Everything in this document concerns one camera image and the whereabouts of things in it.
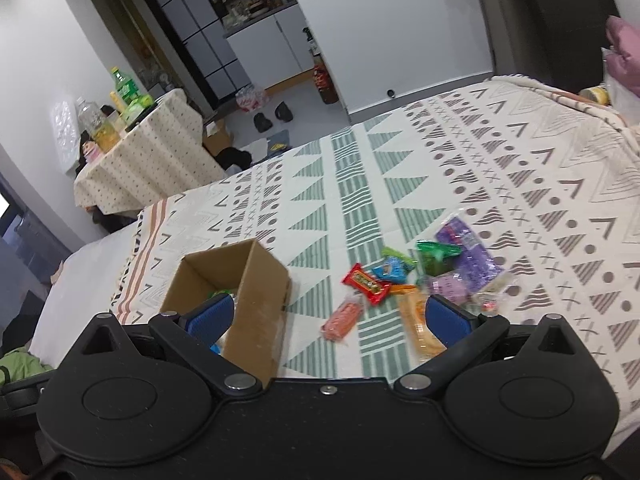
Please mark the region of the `green soda bottle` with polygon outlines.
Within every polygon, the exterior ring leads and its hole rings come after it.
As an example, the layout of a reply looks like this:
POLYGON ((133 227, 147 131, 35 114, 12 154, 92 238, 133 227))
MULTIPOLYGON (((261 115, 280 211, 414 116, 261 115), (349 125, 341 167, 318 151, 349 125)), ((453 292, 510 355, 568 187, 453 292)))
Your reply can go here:
POLYGON ((136 82, 117 66, 111 69, 111 74, 115 81, 116 92, 127 106, 140 105, 145 108, 152 104, 151 98, 143 94, 136 82))

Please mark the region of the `small cardboard box on floor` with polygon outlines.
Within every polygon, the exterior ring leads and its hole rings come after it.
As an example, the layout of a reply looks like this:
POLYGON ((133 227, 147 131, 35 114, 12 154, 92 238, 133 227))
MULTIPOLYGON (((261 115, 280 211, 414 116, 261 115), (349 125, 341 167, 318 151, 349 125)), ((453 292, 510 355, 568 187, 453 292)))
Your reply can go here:
POLYGON ((212 156, 217 156, 225 148, 231 148, 233 136, 228 133, 223 119, 212 120, 204 127, 203 146, 212 156))

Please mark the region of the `dark green snack packet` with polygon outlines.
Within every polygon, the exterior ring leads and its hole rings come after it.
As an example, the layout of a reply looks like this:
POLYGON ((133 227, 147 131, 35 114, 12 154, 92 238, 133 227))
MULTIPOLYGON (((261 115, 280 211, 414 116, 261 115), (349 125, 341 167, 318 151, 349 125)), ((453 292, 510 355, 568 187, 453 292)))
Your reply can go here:
POLYGON ((442 244, 431 240, 419 240, 416 250, 423 272, 429 276, 446 274, 456 267, 457 258, 462 255, 458 245, 442 244))

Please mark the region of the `pink sausage snack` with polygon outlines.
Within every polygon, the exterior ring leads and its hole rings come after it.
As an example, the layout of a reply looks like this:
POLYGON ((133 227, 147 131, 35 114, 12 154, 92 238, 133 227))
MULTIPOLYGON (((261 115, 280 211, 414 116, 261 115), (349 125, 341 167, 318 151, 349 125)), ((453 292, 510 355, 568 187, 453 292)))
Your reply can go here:
POLYGON ((364 310, 361 295, 347 296, 321 326, 321 335, 328 341, 341 341, 354 328, 364 310))

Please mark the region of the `light purple snack packet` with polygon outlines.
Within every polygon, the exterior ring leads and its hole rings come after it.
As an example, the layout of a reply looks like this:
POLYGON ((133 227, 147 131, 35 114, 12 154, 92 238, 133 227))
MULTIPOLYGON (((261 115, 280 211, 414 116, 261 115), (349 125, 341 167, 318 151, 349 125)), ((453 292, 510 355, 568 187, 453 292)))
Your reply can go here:
POLYGON ((472 300, 468 283, 457 272, 430 276, 427 280, 427 288, 431 295, 442 296, 458 306, 472 300))

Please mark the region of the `clear pickled snack packet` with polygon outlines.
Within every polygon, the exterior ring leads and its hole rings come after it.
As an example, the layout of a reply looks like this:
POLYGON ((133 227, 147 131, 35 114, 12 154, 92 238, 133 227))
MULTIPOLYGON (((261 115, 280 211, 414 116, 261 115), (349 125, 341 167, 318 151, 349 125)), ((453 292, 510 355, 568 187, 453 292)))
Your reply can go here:
POLYGON ((495 316, 509 298, 520 292, 520 285, 510 278, 495 280, 471 296, 472 304, 478 314, 495 316))

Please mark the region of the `purple cracker package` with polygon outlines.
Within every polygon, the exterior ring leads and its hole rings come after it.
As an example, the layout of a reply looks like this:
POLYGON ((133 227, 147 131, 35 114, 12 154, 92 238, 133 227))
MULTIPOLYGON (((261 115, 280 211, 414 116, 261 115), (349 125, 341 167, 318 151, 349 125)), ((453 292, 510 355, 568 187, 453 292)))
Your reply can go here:
POLYGON ((485 289, 504 272, 480 238, 459 216, 451 216, 446 220, 436 231, 435 240, 461 249, 457 258, 457 272, 471 294, 485 289))

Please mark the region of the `white cabinet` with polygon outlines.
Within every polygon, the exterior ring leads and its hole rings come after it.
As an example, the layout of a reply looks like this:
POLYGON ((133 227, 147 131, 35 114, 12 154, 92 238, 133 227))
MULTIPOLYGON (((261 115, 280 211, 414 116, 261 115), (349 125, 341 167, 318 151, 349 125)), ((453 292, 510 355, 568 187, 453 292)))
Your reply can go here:
POLYGON ((267 13, 227 36, 254 86, 267 89, 314 67, 298 3, 267 13))

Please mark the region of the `water bottle pack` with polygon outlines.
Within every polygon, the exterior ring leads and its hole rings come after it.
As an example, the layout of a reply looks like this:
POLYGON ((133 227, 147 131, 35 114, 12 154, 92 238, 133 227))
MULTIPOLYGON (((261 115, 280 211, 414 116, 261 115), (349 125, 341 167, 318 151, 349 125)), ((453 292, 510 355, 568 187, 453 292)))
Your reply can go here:
POLYGON ((235 93, 235 102, 240 110, 245 113, 254 112, 264 107, 269 101, 269 96, 264 89, 247 84, 235 93))

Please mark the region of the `red candy wrapper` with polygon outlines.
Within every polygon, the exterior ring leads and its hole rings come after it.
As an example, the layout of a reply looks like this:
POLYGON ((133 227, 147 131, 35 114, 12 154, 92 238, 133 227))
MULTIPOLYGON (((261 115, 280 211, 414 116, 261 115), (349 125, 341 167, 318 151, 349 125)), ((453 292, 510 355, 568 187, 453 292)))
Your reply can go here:
POLYGON ((372 306, 380 304, 388 296, 392 286, 389 282, 375 278, 364 270, 360 263, 354 264, 342 279, 342 283, 361 292, 372 306))

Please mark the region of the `orange biscuit packet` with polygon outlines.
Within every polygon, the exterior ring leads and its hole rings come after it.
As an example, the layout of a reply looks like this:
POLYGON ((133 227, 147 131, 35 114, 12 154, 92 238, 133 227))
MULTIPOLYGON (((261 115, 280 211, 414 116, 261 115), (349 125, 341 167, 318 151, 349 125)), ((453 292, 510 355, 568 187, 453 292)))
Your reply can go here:
POLYGON ((398 310, 413 349, 421 362, 438 356, 446 347, 426 326, 427 296, 414 285, 393 285, 390 293, 396 298, 398 310))

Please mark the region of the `blue snack packet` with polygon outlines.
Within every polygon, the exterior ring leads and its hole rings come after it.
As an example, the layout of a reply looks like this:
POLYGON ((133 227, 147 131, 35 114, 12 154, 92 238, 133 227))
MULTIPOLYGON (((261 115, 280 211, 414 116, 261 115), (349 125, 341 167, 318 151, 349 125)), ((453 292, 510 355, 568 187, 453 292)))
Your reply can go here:
POLYGON ((386 256, 380 264, 371 269, 371 273, 381 282, 402 285, 407 283, 409 270, 401 259, 386 256))

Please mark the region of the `patterned white bed blanket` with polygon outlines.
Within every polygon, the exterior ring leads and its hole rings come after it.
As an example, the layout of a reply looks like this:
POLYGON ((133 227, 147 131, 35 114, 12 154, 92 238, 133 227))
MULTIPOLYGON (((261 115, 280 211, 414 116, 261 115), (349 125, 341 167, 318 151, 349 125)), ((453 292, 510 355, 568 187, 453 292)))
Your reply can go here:
POLYGON ((418 356, 395 298, 342 344, 321 323, 345 274, 384 248, 413 255, 463 220, 506 282, 501 315, 570 322, 620 402, 613 443, 639 426, 639 129, 617 110, 523 76, 498 76, 338 130, 145 208, 64 262, 32 338, 60 364, 93 315, 160 310, 181 260, 254 238, 292 278, 283 374, 394 379, 418 356))

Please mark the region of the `black framed glass door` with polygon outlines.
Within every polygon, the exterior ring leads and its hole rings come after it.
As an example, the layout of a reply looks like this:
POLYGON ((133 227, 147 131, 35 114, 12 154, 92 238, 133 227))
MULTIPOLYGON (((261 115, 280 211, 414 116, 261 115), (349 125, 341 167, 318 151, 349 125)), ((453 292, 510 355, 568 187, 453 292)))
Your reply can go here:
POLYGON ((145 0, 207 104, 216 110, 250 83, 210 0, 145 0))

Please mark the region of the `black slipper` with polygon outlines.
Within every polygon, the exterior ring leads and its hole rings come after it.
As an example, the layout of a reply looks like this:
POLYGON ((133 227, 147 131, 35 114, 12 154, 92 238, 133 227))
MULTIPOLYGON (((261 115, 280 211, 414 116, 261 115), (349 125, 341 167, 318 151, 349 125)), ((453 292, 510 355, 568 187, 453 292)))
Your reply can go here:
POLYGON ((257 113, 253 117, 253 122, 256 130, 259 133, 264 133, 271 129, 273 126, 273 122, 264 113, 257 113))
POLYGON ((274 109, 274 116, 276 116, 277 120, 280 120, 280 122, 292 122, 294 118, 292 110, 286 105, 285 102, 281 102, 274 109))

